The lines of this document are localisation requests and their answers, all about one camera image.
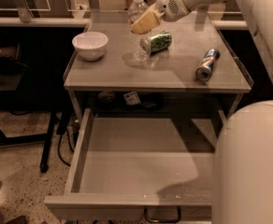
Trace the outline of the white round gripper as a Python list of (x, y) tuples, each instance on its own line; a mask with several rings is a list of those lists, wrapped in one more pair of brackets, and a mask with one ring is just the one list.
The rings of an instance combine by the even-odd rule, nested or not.
[[(156, 0), (155, 6), (164, 21), (177, 21), (190, 14), (199, 0)], [(131, 31), (137, 35), (146, 34), (160, 25), (161, 14), (157, 10), (148, 10), (132, 25)]]

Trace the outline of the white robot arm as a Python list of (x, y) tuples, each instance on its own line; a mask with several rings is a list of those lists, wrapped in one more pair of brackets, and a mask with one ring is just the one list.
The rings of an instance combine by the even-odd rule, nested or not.
[[(156, 0), (134, 25), (141, 34), (222, 0)], [(273, 0), (235, 0), (273, 85)], [(212, 224), (273, 224), (273, 100), (239, 109), (214, 156)]]

